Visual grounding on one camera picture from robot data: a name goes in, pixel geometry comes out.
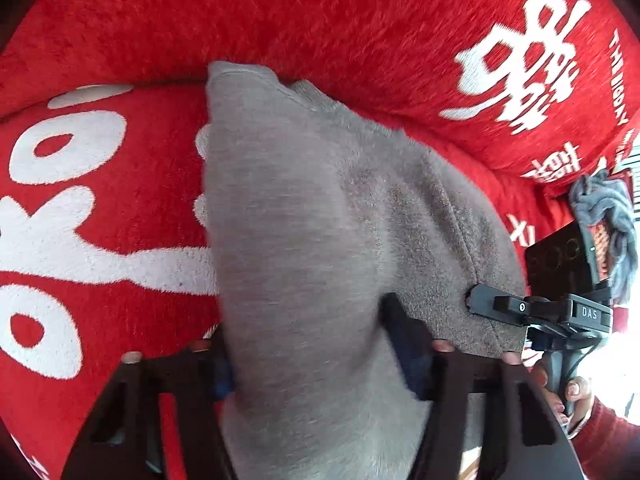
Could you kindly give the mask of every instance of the handle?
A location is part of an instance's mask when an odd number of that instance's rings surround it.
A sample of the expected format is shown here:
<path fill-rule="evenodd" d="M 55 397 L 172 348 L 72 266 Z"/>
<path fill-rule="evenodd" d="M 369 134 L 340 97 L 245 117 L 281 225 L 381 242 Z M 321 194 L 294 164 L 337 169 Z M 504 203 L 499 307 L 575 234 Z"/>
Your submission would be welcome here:
<path fill-rule="evenodd" d="M 580 350 L 555 350 L 542 355 L 542 366 L 545 369 L 546 389 L 558 394 L 564 404 L 564 414 L 574 414 L 575 402 L 566 399 L 565 392 L 568 382 L 577 376 L 576 363 L 582 357 Z"/>

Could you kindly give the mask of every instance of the white lettering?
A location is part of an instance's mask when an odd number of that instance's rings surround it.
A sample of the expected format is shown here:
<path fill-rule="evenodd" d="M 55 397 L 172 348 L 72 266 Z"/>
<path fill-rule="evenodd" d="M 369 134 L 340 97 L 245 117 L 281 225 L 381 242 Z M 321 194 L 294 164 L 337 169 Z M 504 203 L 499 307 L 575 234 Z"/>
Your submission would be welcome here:
<path fill-rule="evenodd" d="M 207 123 L 196 134 L 196 151 L 202 160 L 207 160 L 207 146 L 209 145 L 209 129 L 211 124 Z M 207 228 L 207 199 L 201 193 L 193 202 L 193 214 L 198 223 Z"/>
<path fill-rule="evenodd" d="M 624 60 L 622 57 L 622 51 L 620 50 L 619 42 L 620 37 L 618 35 L 618 30 L 616 29 L 613 32 L 613 40 L 611 40 L 611 43 L 609 43 L 609 47 L 613 48 L 614 45 L 617 46 L 616 49 L 609 55 L 609 57 L 613 60 L 611 62 L 611 75 L 613 76 L 613 78 L 611 79 L 611 88 L 613 89 L 613 108 L 616 112 L 616 118 L 620 119 L 617 126 L 622 126 L 622 124 L 628 123 L 629 119 L 626 118 L 626 112 L 623 114 L 625 110 L 625 86 L 622 84 L 624 72 L 620 72 L 620 69 L 624 65 Z"/>
<path fill-rule="evenodd" d="M 622 142 L 620 142 L 620 144 L 616 148 L 616 164 L 619 164 L 622 161 L 622 157 L 625 154 L 626 146 L 628 145 L 629 141 L 631 140 L 631 137 L 633 136 L 634 131 L 635 131 L 634 128 L 630 129 L 625 134 L 625 137 L 622 139 Z"/>
<path fill-rule="evenodd" d="M 598 165 L 597 165 L 596 169 L 593 170 L 593 173 L 591 173 L 591 176 L 595 175 L 600 170 L 606 170 L 606 169 L 607 169 L 607 157 L 606 156 L 601 156 L 599 158 L 599 160 L 598 160 Z"/>
<path fill-rule="evenodd" d="M 611 86 L 614 87 L 614 86 L 622 83 L 622 76 L 623 76 L 623 74 L 615 76 L 615 78 L 613 78 L 611 80 Z"/>
<path fill-rule="evenodd" d="M 26 348 L 16 341 L 11 331 L 16 314 L 42 325 L 44 335 L 35 346 Z M 56 298 L 30 286 L 0 286 L 0 349 L 25 368 L 54 379 L 73 379 L 82 367 L 80 337 L 71 315 Z"/>
<path fill-rule="evenodd" d="M 116 95 L 124 94 L 133 89 L 131 85 L 89 85 L 81 86 L 76 90 L 54 97 L 47 104 L 49 110 L 65 108 L 67 106 L 91 103 Z"/>
<path fill-rule="evenodd" d="M 589 308 L 587 306 L 584 306 L 582 308 L 582 316 L 588 317 L 589 319 L 598 320 L 598 311 L 595 310 L 594 308 Z"/>
<path fill-rule="evenodd" d="M 611 43 L 609 43 L 609 48 L 613 48 L 613 46 L 620 41 L 620 37 L 618 35 L 618 30 L 614 30 L 613 31 L 613 40 L 611 40 Z"/>
<path fill-rule="evenodd" d="M 542 25 L 540 16 L 544 9 L 551 11 L 551 17 Z M 577 63 L 573 61 L 576 55 L 575 46 L 564 40 L 590 9 L 591 4 L 587 0 L 578 0 L 566 24 L 558 32 L 556 27 L 568 10 L 566 1 L 527 0 L 524 3 L 524 34 L 502 24 L 495 24 L 479 43 L 459 52 L 455 57 L 463 70 L 458 82 L 458 90 L 461 93 L 470 96 L 482 95 L 503 80 L 504 91 L 475 106 L 447 108 L 440 112 L 440 116 L 454 121 L 467 120 L 508 98 L 502 113 L 495 121 L 509 121 L 510 126 L 515 128 L 512 135 L 532 130 L 542 124 L 546 120 L 545 112 L 550 103 L 564 101 L 574 90 L 572 82 L 580 71 L 576 68 Z M 545 51 L 527 69 L 526 52 L 534 43 L 542 43 Z M 485 59 L 499 44 L 510 48 L 511 53 L 492 71 L 489 70 Z M 544 83 L 528 84 L 540 70 L 546 72 Z M 551 85 L 550 89 L 553 92 L 551 99 L 546 93 L 548 85 Z"/>
<path fill-rule="evenodd" d="M 15 142 L 9 176 L 19 184 L 53 184 L 77 178 L 103 165 L 124 139 L 127 121 L 116 112 L 94 111 L 53 117 L 34 124 Z M 55 153 L 36 156 L 45 139 L 71 134 Z"/>
<path fill-rule="evenodd" d="M 580 161 L 577 149 L 580 146 L 573 146 L 571 142 L 564 144 L 564 151 L 552 152 L 540 163 L 537 159 L 531 161 L 534 169 L 521 175 L 524 178 L 533 178 L 536 182 L 554 182 L 566 174 L 580 171 Z"/>
<path fill-rule="evenodd" d="M 40 462 L 38 462 L 38 459 L 36 459 L 36 457 L 32 456 L 31 458 L 29 458 L 22 450 L 20 442 L 18 442 L 13 435 L 11 436 L 11 438 L 14 440 L 16 447 L 20 450 L 20 453 L 22 453 L 24 459 L 29 463 L 36 475 L 40 477 L 40 480 L 49 480 L 49 471 L 47 471 L 45 467 Z"/>
<path fill-rule="evenodd" d="M 0 199 L 0 270 L 76 283 L 129 280 L 164 292 L 213 295 L 206 247 L 171 247 L 120 254 L 83 240 L 76 229 L 94 208 L 94 194 L 69 187 L 32 216 L 10 196 Z"/>
<path fill-rule="evenodd" d="M 519 221 L 512 214 L 507 214 L 507 218 L 513 227 L 513 231 L 509 235 L 512 242 L 517 240 L 521 247 L 529 247 L 536 243 L 536 228 L 533 225 L 527 226 L 525 221 Z M 528 240 L 524 236 L 525 228 L 527 229 Z"/>

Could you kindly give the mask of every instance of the fingernail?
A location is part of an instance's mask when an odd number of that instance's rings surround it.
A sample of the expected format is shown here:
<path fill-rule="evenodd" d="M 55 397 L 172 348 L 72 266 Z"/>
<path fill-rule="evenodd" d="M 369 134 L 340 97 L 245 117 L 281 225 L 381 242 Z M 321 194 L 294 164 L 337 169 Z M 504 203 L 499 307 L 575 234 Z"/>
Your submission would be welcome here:
<path fill-rule="evenodd" d="M 566 394 L 568 397 L 575 397 L 580 393 L 580 386 L 578 383 L 570 383 L 569 387 L 566 390 Z"/>
<path fill-rule="evenodd" d="M 123 364 L 134 365 L 142 361 L 142 352 L 127 352 L 123 354 L 121 359 Z"/>
<path fill-rule="evenodd" d="M 505 352 L 502 354 L 502 360 L 508 365 L 519 365 L 520 356 L 516 352 Z"/>
<path fill-rule="evenodd" d="M 446 339 L 434 339 L 431 343 L 436 352 L 453 352 L 455 347 Z"/>
<path fill-rule="evenodd" d="M 189 350 L 194 353 L 204 352 L 205 350 L 209 350 L 209 348 L 211 348 L 211 339 L 196 339 L 189 343 Z"/>

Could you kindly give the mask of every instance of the red fabric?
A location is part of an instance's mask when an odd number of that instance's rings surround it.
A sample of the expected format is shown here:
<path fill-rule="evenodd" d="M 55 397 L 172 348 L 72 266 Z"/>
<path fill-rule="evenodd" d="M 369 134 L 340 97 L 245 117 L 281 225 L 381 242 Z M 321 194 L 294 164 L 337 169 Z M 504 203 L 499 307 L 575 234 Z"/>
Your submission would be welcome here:
<path fill-rule="evenodd" d="M 538 4 L 550 7 L 538 15 Z M 540 32 L 555 22 L 555 31 Z M 501 64 L 510 50 L 486 49 L 487 70 L 500 70 L 481 78 L 478 58 L 465 84 L 464 52 L 491 31 L 522 51 Z M 593 171 L 601 156 L 612 167 L 637 127 L 630 120 L 640 104 L 639 57 L 610 0 L 38 0 L 0 58 L 0 116 L 85 84 L 203 79 L 208 62 L 226 59 L 309 79 L 350 107 L 414 120 L 490 170 L 527 174 L 532 161 L 544 166 L 571 142 L 580 168 Z M 538 60 L 541 67 L 524 75 Z M 553 62 L 571 66 L 556 73 Z M 506 96 L 469 120 L 443 117 L 495 97 L 505 82 L 512 95 L 520 92 L 516 100 Z M 546 119 L 512 135 L 524 109 L 514 121 L 498 117 L 532 92 L 545 99 L 538 109 L 550 105 Z M 549 192 L 561 194 L 569 180 Z"/>
<path fill-rule="evenodd" d="M 107 161 L 68 180 L 14 181 L 11 161 L 24 161 L 17 139 L 25 130 L 89 111 L 126 120 L 124 139 Z M 0 416 L 28 460 L 42 466 L 41 478 L 60 477 L 124 352 L 171 354 L 219 321 L 212 265 L 197 258 L 208 256 L 206 232 L 194 214 L 203 165 L 195 139 L 206 121 L 203 85 L 183 84 L 53 110 L 42 103 L 0 123 L 0 326 L 9 328 L 0 332 Z M 82 136 L 73 121 L 46 131 L 52 141 Z M 97 137 L 84 142 L 58 154 L 104 148 Z M 44 174 L 42 166 L 30 173 Z M 93 204 L 79 191 L 92 194 Z M 61 205 L 52 208 L 56 200 Z M 94 248 L 69 243 L 72 233 Z M 201 252 L 185 258 L 190 248 Z M 86 272 L 79 276 L 78 268 Z M 192 279 L 196 285 L 187 283 Z M 178 468 L 172 478 L 180 480 L 177 435 L 165 431 L 164 438 L 174 444 L 168 456 Z"/>
<path fill-rule="evenodd" d="M 596 398 L 591 418 L 572 443 L 587 478 L 609 480 L 616 478 L 624 462 L 634 460 L 625 453 L 632 440 L 639 438 L 640 426 L 618 417 Z"/>
<path fill-rule="evenodd" d="M 540 2 L 551 7 L 527 22 L 524 9 Z M 491 31 L 506 31 L 514 51 L 497 44 L 469 65 Z M 520 257 L 571 220 L 554 197 L 601 156 L 611 168 L 628 153 L 640 120 L 640 45 L 609 0 L 38 0 L 0 56 L 0 416 L 43 479 L 59 478 L 123 352 L 174 352 L 218 321 L 215 290 L 202 290 L 214 280 L 198 259 L 206 237 L 194 214 L 194 142 L 215 59 L 309 79 L 433 146 L 489 197 Z M 495 84 L 482 86 L 482 59 L 503 70 Z M 164 85 L 184 80 L 197 82 Z M 137 88 L 47 108 L 57 94 L 104 83 Z M 467 120 L 445 111 L 507 86 Z M 520 112 L 502 120 L 506 104 Z M 539 125 L 526 122 L 547 104 Z M 89 111 L 102 113 L 106 132 L 92 122 L 68 130 L 80 116 L 65 117 Z M 53 118 L 63 122 L 43 125 Z M 523 120 L 531 129 L 514 134 Z M 23 137 L 35 125 L 42 143 Z M 51 163 L 58 154 L 64 164 Z M 116 264 L 101 267 L 105 258 Z"/>
<path fill-rule="evenodd" d="M 629 309 L 626 306 L 617 306 L 613 309 L 613 332 L 626 332 L 629 326 Z"/>

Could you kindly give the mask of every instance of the white chinese character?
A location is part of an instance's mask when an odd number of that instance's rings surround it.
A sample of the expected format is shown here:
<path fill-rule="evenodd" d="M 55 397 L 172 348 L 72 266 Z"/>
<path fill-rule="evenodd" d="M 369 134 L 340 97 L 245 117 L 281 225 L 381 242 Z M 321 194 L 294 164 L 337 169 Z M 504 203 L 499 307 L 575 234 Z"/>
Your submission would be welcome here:
<path fill-rule="evenodd" d="M 553 152 L 540 164 L 537 159 L 531 161 L 534 169 L 521 175 L 524 178 L 533 178 L 536 182 L 554 182 L 567 174 L 580 171 L 580 161 L 577 149 L 570 142 L 564 144 L 564 152 Z"/>
<path fill-rule="evenodd" d="M 545 8 L 550 10 L 551 16 L 542 25 L 540 18 Z M 516 128 L 512 135 L 523 130 L 532 130 L 542 124 L 546 119 L 545 111 L 549 108 L 549 103 L 564 101 L 574 90 L 572 82 L 579 72 L 576 68 L 577 63 L 572 61 L 575 57 L 575 46 L 564 42 L 564 39 L 589 9 L 591 4 L 587 0 L 578 0 L 568 21 L 558 32 L 556 27 L 568 10 L 566 1 L 527 0 L 524 4 L 524 34 L 497 23 L 487 37 L 470 49 L 459 52 L 455 58 L 463 70 L 458 82 L 460 92 L 466 95 L 481 95 L 506 78 L 504 91 L 475 106 L 447 108 L 440 112 L 440 116 L 463 121 L 508 98 L 496 121 L 509 121 L 510 126 Z M 527 69 L 527 49 L 534 43 L 541 43 L 545 51 Z M 499 44 L 508 47 L 511 52 L 509 57 L 492 71 L 489 70 L 485 57 Z M 527 85 L 540 69 L 546 72 L 544 83 Z M 551 99 L 547 91 L 549 85 Z"/>

